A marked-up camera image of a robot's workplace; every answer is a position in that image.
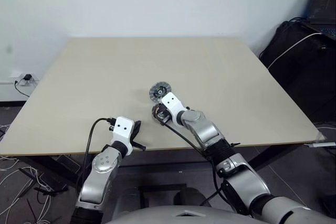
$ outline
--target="wire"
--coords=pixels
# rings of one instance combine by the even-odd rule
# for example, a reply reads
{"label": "wire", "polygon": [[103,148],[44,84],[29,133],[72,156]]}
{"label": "wire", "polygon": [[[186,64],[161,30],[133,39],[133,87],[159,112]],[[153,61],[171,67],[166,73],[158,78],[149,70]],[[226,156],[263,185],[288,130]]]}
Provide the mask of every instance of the wire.
{"label": "wire", "polygon": [[91,138],[92,138],[92,134],[93,134],[93,130],[95,129],[95,125],[100,122],[100,121],[107,121],[108,119],[107,118],[99,118],[97,119],[92,127],[91,127],[91,130],[90,130],[90,134],[89,134],[89,139],[88,139],[88,143],[86,145],[86,150],[85,150],[85,155],[84,155],[84,161],[83,161],[83,176],[82,176],[82,184],[84,184],[84,181],[85,181],[85,178],[86,178],[86,159],[87,159],[87,156],[89,154],[89,148],[90,148],[90,143],[91,143]]}
{"label": "wire", "polygon": [[29,206],[29,208],[30,208],[30,211],[32,212],[32,214],[33,214],[33,216],[34,216],[34,220],[35,220],[35,222],[37,222],[37,219],[36,219],[35,213],[34,213],[34,211],[33,211],[33,208],[31,207],[31,204],[30,204],[29,200],[28,200],[28,199],[26,199],[26,201],[27,201],[27,203],[28,203],[28,206]]}
{"label": "wire", "polygon": [[305,36],[305,38],[299,40],[298,42],[296,42],[294,45],[292,45],[290,48],[288,48],[286,51],[284,51],[282,54],[280,54],[268,67],[267,69],[269,69],[281,56],[283,56],[285,53],[287,53],[290,49],[292,49],[293,47],[295,47],[297,44],[301,43],[302,41],[304,41],[305,39],[313,36],[313,35],[321,35],[322,33],[313,33],[310,34],[308,36]]}
{"label": "wire", "polygon": [[306,18],[302,18],[302,17],[295,17],[292,18],[288,21],[289,25],[282,31],[280,32],[276,32],[274,37],[272,38],[272,40],[269,42],[268,46],[258,55],[258,58],[261,59],[261,57],[263,56],[264,52],[279,38],[280,34],[283,34],[285,31],[287,31],[293,24],[295,24],[296,22],[300,22],[302,20],[304,20]]}
{"label": "wire", "polygon": [[331,129],[331,130],[336,130],[336,128],[332,128],[332,127],[318,127],[317,129]]}
{"label": "wire", "polygon": [[3,128],[3,127],[6,128],[5,132],[3,130],[1,130],[2,136],[0,136],[0,141],[5,137],[6,132],[7,132],[9,126],[10,126],[10,124],[9,125],[0,125],[0,128]]}
{"label": "wire", "polygon": [[[254,149],[256,149],[257,153],[260,154],[260,151],[257,149],[257,147],[254,146]],[[295,196],[301,201],[301,203],[307,206],[306,203],[300,198],[300,196],[294,191],[294,189],[291,188],[290,185],[288,185],[287,182],[283,178],[281,178],[281,176],[277,174],[276,171],[270,165],[268,165],[268,167],[272,170],[272,172],[274,172],[275,175],[278,176],[278,178],[281,179],[282,182],[285,183],[286,186],[288,186],[288,188],[295,194]]]}
{"label": "wire", "polygon": [[14,88],[20,93],[20,94],[23,94],[25,95],[26,97],[29,97],[29,95],[25,94],[25,93],[22,93],[21,91],[19,91],[16,87],[16,85],[18,85],[23,79],[21,79],[19,82],[18,81],[15,81],[14,82]]}
{"label": "wire", "polygon": [[[200,151],[192,142],[190,142],[185,136],[183,136],[181,133],[179,133],[178,131],[176,131],[175,129],[173,129],[172,127],[170,127],[167,123],[162,122],[159,120],[159,122],[161,124],[163,124],[164,126],[166,126],[168,129],[170,129],[172,132],[174,132],[175,134],[177,134],[179,137],[181,137],[184,141],[186,141],[189,145],[191,145],[192,148],[194,148],[202,157],[205,157],[205,155],[203,154],[202,151]],[[228,202],[228,200],[223,196],[223,194],[221,193],[221,191],[218,189],[218,185],[217,185],[217,180],[216,180],[216,172],[215,172],[215,165],[213,163],[213,161],[211,161],[211,165],[212,165],[212,171],[213,171],[213,179],[214,179],[214,185],[216,188],[216,192],[218,191],[217,194],[219,194],[219,196],[223,199],[223,201],[225,201],[227,204],[230,205],[230,203]]]}
{"label": "wire", "polygon": [[176,131],[175,129],[173,129],[172,127],[170,127],[168,124],[161,122],[159,120],[160,123],[162,123],[164,126],[166,126],[168,129],[170,129],[172,132],[174,132],[176,135],[178,135],[180,138],[182,138],[184,141],[186,141],[192,148],[194,148],[202,157],[205,157],[203,152],[200,151],[196,145],[194,145],[192,142],[190,142],[185,136],[183,136],[180,132]]}
{"label": "wire", "polygon": [[[22,169],[30,169],[30,172],[32,173],[32,175],[36,176],[36,180],[37,180],[38,184],[39,184],[40,186],[46,188],[48,191],[51,191],[51,188],[50,188],[49,186],[44,185],[44,184],[42,184],[42,183],[39,181],[39,179],[38,179],[38,171],[37,171],[37,169],[35,169],[35,168],[31,167],[31,166],[25,166],[25,167],[22,167]],[[16,172],[18,172],[18,171],[19,171],[19,170],[15,170],[15,171],[13,171],[12,173],[8,174],[8,175],[7,175],[7,176],[0,182],[0,185],[2,185],[2,183],[3,183],[7,178],[9,178],[10,176],[12,176],[14,173],[16,173]],[[2,215],[2,214],[5,213],[6,211],[8,211],[8,212],[7,212],[6,222],[5,222],[5,223],[7,223],[8,216],[9,216],[9,212],[10,212],[11,208],[12,208],[12,207],[17,203],[17,201],[19,200],[18,196],[21,194],[21,192],[24,190],[24,188],[25,188],[29,183],[30,183],[29,185],[31,185],[32,182],[33,182],[33,180],[30,179],[30,180],[25,184],[25,186],[20,190],[20,192],[17,194],[17,196],[16,196],[15,199],[13,200],[12,204],[11,204],[9,207],[7,207],[7,208],[0,214],[0,215]],[[48,195],[48,196],[47,196],[47,199],[46,199],[46,201],[45,201],[45,203],[44,203],[43,209],[42,209],[42,211],[41,211],[41,213],[40,213],[40,216],[39,216],[39,218],[38,218],[38,220],[37,220],[37,222],[36,222],[36,224],[50,224],[50,222],[49,222],[48,220],[43,220],[44,216],[46,215],[47,211],[49,210],[50,204],[51,204],[51,197],[50,197],[50,195]]]}
{"label": "wire", "polygon": [[[85,169],[88,169],[88,168],[90,167],[90,165],[91,165],[91,164],[88,164],[88,165],[86,166]],[[80,181],[80,178],[82,177],[82,175],[83,175],[83,171],[81,171],[81,172],[78,174],[78,177],[77,177],[77,180],[76,180],[76,187],[75,187],[75,189],[76,189],[76,195],[77,195],[77,196],[79,196],[78,185],[79,185],[79,181]]]}
{"label": "wire", "polygon": [[2,157],[2,156],[1,156],[0,160],[2,160],[2,159],[6,159],[6,160],[17,160],[17,159],[14,158],[14,157]]}
{"label": "wire", "polygon": [[[214,180],[214,185],[216,188],[216,191],[218,191],[218,185],[217,185],[217,179],[216,179],[216,168],[213,160],[211,160],[211,167],[212,167],[212,178]],[[227,204],[231,206],[229,201],[225,198],[225,196],[221,193],[221,191],[218,192],[218,195],[222,198],[223,201],[225,201]]]}
{"label": "wire", "polygon": [[322,124],[328,124],[328,125],[336,127],[335,122],[314,122],[315,126],[322,125]]}
{"label": "wire", "polygon": [[209,202],[209,200],[213,199],[217,194],[219,194],[221,192],[222,189],[218,189],[217,191],[215,191],[213,194],[211,194],[208,198],[206,198],[201,204],[200,206],[204,206],[206,203]]}
{"label": "wire", "polygon": [[3,210],[2,212],[0,212],[0,215],[4,214],[9,208],[11,208],[12,206],[15,205],[15,203],[17,203],[19,199],[16,199],[9,207],[7,207],[5,210]]}
{"label": "wire", "polygon": [[1,171],[1,172],[4,172],[4,171],[6,171],[6,170],[9,170],[9,169],[13,168],[18,162],[19,162],[19,160],[16,160],[16,162],[15,162],[11,167],[3,168],[3,169],[1,168],[0,171]]}
{"label": "wire", "polygon": [[37,200],[37,202],[39,203],[39,204],[41,204],[41,205],[43,205],[43,204],[45,204],[46,202],[44,201],[44,202],[41,202],[40,201],[40,199],[39,199],[39,194],[40,194],[40,191],[37,191],[37,194],[36,194],[36,200]]}
{"label": "wire", "polygon": [[9,207],[9,209],[8,209],[8,212],[7,212],[7,215],[6,215],[6,220],[5,220],[5,224],[7,224],[7,221],[8,221],[8,216],[9,216],[9,213],[10,213],[10,210],[11,210],[11,208],[13,207],[13,203],[16,201],[16,202],[18,202],[18,200],[19,200],[19,198],[18,198],[18,196],[21,194],[21,192],[26,188],[26,186],[28,185],[28,186],[30,186],[31,184],[32,184],[32,182],[33,182],[33,180],[32,179],[29,179],[28,181],[27,181],[27,183],[23,186],[23,188],[19,191],[19,193],[15,196],[15,198],[14,198],[14,200],[13,200],[13,202],[12,202],[12,205]]}

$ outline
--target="white wall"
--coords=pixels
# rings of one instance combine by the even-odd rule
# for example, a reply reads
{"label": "white wall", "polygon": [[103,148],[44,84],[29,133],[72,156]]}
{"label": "white wall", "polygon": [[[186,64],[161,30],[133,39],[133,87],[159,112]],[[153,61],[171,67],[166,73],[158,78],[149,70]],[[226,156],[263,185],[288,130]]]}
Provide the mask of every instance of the white wall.
{"label": "white wall", "polygon": [[[71,36],[235,36],[257,54],[307,1],[0,0],[0,83],[13,72],[42,78]],[[24,99],[0,84],[0,101]]]}

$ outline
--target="black cable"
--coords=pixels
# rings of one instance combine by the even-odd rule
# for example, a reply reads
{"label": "black cable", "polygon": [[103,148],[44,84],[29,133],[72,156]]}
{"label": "black cable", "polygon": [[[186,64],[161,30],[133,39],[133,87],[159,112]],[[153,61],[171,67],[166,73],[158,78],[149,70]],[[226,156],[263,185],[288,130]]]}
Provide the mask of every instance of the black cable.
{"label": "black cable", "polygon": [[[87,169],[90,167],[90,165],[91,165],[91,164],[88,164],[88,165],[86,166],[86,168],[83,169],[83,170],[87,170]],[[82,175],[83,175],[83,171],[81,171],[81,172],[78,174],[78,177],[77,177],[77,180],[76,180],[76,187],[75,187],[75,189],[76,189],[76,195],[77,195],[77,196],[79,196],[78,185],[79,185],[79,181],[80,181],[80,178],[82,177]]]}
{"label": "black cable", "polygon": [[298,20],[303,20],[303,19],[307,19],[307,18],[303,18],[303,17],[295,17],[290,19],[288,22],[292,22],[293,20],[298,19]]}
{"label": "black cable", "polygon": [[37,194],[36,194],[36,200],[37,202],[39,202],[41,205],[44,205],[46,202],[41,202],[40,199],[39,199],[39,191],[37,190]]}
{"label": "black cable", "polygon": [[15,81],[14,82],[14,88],[20,93],[20,94],[23,94],[25,95],[26,97],[29,97],[29,95],[25,94],[25,93],[22,93],[21,91],[19,91],[16,87],[16,85],[18,85],[23,79],[21,79],[19,82],[18,81]]}
{"label": "black cable", "polygon": [[99,118],[97,119],[90,130],[90,134],[89,134],[89,139],[88,139],[88,143],[86,145],[86,150],[85,150],[85,155],[84,155],[84,161],[83,161],[83,173],[82,173],[82,184],[84,184],[85,178],[86,178],[86,159],[87,156],[89,154],[89,148],[90,148],[90,143],[91,143],[91,138],[92,138],[92,134],[93,134],[93,130],[95,129],[95,125],[99,122],[99,121],[107,121],[108,118]]}
{"label": "black cable", "polygon": [[[217,179],[216,179],[216,168],[215,168],[215,164],[214,162],[211,160],[210,161],[211,166],[212,166],[212,178],[214,180],[214,185],[216,188],[216,191],[218,191],[218,185],[217,185]],[[219,190],[218,192],[219,196],[222,198],[223,201],[225,201],[227,204],[230,205],[229,201],[225,198],[225,196],[221,193],[221,191]]]}
{"label": "black cable", "polygon": [[166,126],[168,129],[170,129],[172,132],[174,132],[176,135],[178,135],[180,138],[182,138],[184,141],[186,141],[192,148],[194,148],[202,157],[205,157],[203,152],[200,151],[196,145],[194,145],[192,142],[190,142],[185,136],[183,136],[180,132],[176,131],[175,129],[173,129],[172,127],[170,127],[168,124],[161,122],[161,124],[163,124],[164,126]]}
{"label": "black cable", "polygon": [[221,193],[222,189],[218,189],[217,191],[215,191],[213,194],[211,194],[208,198],[206,198],[201,204],[200,206],[204,206],[206,203],[208,203],[209,200],[211,200],[213,197],[215,197],[217,194]]}
{"label": "black cable", "polygon": [[29,206],[29,208],[30,208],[30,211],[32,212],[32,214],[33,214],[33,216],[34,216],[34,220],[35,220],[35,223],[36,223],[36,222],[37,222],[37,219],[36,219],[35,213],[34,213],[34,211],[33,211],[33,208],[31,207],[29,200],[28,200],[28,199],[26,199],[26,200],[27,200],[28,206]]}

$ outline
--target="gear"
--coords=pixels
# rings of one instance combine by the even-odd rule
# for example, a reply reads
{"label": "gear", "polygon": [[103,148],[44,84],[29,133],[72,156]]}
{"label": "gear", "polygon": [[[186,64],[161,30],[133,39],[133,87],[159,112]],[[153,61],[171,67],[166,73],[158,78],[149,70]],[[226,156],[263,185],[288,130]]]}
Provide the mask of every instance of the gear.
{"label": "gear", "polygon": [[160,81],[151,87],[151,89],[149,90],[149,97],[153,102],[159,103],[161,101],[161,98],[163,98],[171,91],[172,88],[167,82]]}
{"label": "gear", "polygon": [[162,104],[156,104],[153,106],[152,116],[156,122],[163,122],[165,119],[167,121],[170,118],[169,112],[165,110],[165,107]]}

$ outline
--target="laptop screen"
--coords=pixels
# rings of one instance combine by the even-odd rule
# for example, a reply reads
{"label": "laptop screen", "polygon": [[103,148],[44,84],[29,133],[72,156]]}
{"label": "laptop screen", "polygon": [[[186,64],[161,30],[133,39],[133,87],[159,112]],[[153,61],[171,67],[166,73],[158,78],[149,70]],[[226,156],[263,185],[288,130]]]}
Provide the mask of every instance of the laptop screen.
{"label": "laptop screen", "polygon": [[336,0],[312,0],[308,19],[312,23],[334,24],[336,21]]}

